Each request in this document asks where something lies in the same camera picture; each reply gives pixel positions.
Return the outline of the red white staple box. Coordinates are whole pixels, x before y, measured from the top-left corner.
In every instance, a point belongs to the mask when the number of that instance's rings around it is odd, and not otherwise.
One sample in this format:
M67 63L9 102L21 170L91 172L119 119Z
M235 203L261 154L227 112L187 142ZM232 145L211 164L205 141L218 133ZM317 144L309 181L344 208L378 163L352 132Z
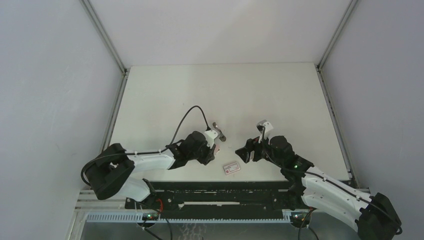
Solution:
M225 175L230 175L230 174L233 174L233 173L240 171L241 167L240 167L240 165L237 161L234 161L234 162L225 164L222 167L222 169L223 169Z

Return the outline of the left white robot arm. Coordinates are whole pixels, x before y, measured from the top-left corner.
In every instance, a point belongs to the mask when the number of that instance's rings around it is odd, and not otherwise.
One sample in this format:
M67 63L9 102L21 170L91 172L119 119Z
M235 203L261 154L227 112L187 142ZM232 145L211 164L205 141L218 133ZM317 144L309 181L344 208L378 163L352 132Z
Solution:
M156 203L156 191L147 179L139 180L132 177L132 174L178 169L189 161L207 165L215 159L215 140L218 135L211 129L205 132L193 131L185 139L154 152L130 151L120 143L114 143L86 163L80 176L98 200L122 196L149 209Z

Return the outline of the pink white mini stapler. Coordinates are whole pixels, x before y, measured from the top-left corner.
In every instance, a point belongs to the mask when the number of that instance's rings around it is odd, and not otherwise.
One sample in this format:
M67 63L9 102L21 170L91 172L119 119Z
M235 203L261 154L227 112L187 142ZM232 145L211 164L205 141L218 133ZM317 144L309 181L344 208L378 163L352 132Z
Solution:
M214 151L213 151L213 154L216 156L219 152L220 152L220 146L216 144Z

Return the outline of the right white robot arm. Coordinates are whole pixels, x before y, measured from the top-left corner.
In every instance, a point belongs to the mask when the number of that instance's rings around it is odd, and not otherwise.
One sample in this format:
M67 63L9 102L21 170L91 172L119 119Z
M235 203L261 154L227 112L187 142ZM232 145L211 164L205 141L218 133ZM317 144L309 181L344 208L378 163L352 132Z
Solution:
M282 135L250 138L235 154L242 161L266 160L290 182L289 203L320 210L351 227L361 240L391 240L403 233L402 222L387 196L371 195L336 180L296 154Z

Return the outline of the metal stapler magazine piece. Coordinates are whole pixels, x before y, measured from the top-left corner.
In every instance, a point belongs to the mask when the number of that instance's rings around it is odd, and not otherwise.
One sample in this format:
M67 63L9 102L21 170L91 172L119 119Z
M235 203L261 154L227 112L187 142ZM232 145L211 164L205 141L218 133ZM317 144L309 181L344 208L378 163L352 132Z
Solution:
M223 131L219 128L218 124L214 121L212 123L212 126L214 128L214 130L218 133L218 139L221 142L225 142L227 140L226 136L224 135Z

